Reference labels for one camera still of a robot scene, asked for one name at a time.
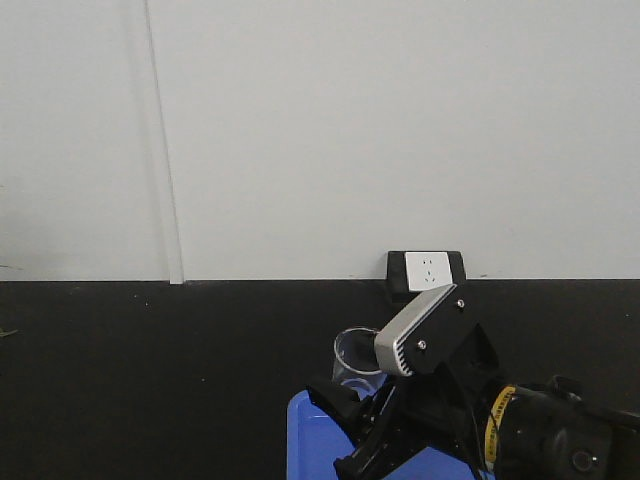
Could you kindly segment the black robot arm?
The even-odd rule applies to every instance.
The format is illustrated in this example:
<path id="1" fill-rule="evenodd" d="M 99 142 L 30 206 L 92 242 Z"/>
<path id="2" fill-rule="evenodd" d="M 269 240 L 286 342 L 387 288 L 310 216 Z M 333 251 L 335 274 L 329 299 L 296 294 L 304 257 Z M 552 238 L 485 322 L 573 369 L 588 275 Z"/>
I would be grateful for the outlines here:
<path id="1" fill-rule="evenodd" d="M 337 476 L 381 479 L 432 447 L 477 479 L 637 478 L 638 415 L 587 404 L 565 377 L 508 382 L 482 314 L 467 284 L 422 292 L 374 336 L 375 393 L 308 384 L 353 447 Z"/>

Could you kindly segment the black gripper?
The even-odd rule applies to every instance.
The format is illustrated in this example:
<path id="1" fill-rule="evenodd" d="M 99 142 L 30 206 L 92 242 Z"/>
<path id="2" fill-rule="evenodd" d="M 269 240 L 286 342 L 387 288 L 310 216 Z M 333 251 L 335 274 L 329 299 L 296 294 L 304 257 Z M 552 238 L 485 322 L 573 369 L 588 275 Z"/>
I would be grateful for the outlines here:
<path id="1" fill-rule="evenodd" d="M 453 454 L 474 474 L 487 472 L 484 431 L 502 372 L 472 287 L 457 285 L 409 336 L 405 352 L 414 374 L 387 374 L 394 386 L 386 398 L 394 418 L 408 428 L 404 437 Z M 397 467 L 398 439 L 371 435 L 362 441 L 370 396 L 322 379 L 306 391 L 351 443 L 359 443 L 333 462 L 338 479 L 383 479 Z"/>

